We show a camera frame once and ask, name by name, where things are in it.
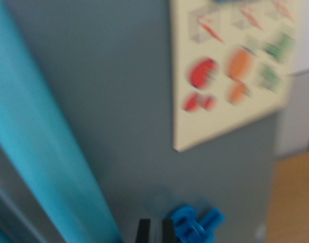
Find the red shape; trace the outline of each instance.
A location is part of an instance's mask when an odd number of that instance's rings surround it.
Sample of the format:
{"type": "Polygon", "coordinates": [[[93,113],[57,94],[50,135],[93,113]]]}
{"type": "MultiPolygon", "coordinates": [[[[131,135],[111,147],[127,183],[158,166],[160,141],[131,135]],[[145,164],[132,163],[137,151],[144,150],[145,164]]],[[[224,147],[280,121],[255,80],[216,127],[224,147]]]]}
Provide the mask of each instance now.
{"type": "Polygon", "coordinates": [[[186,101],[184,110],[186,111],[196,111],[200,107],[198,102],[199,95],[198,93],[192,94],[186,101]]]}
{"type": "Polygon", "coordinates": [[[218,41],[225,43],[224,40],[221,39],[221,37],[218,36],[218,34],[210,28],[208,25],[200,23],[200,25],[213,37],[216,38],[218,41]]]}
{"type": "Polygon", "coordinates": [[[190,73],[191,84],[198,89],[206,88],[211,74],[217,70],[217,67],[217,63],[212,59],[200,62],[190,73]]]}
{"type": "Polygon", "coordinates": [[[215,98],[210,96],[210,97],[206,97],[204,100],[203,100],[203,108],[206,109],[206,110],[212,110],[214,105],[215,105],[215,98]]]}

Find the black object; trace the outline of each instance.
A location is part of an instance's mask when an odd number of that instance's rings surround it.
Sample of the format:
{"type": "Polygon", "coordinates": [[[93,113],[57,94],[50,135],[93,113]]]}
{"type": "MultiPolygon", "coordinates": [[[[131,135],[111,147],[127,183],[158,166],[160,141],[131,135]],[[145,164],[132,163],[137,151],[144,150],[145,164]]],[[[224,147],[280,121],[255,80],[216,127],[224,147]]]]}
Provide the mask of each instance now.
{"type": "Polygon", "coordinates": [[[163,242],[162,243],[177,243],[174,221],[172,219],[163,220],[163,242]]]}
{"type": "Polygon", "coordinates": [[[149,243],[150,219],[140,219],[135,243],[149,243]]]}

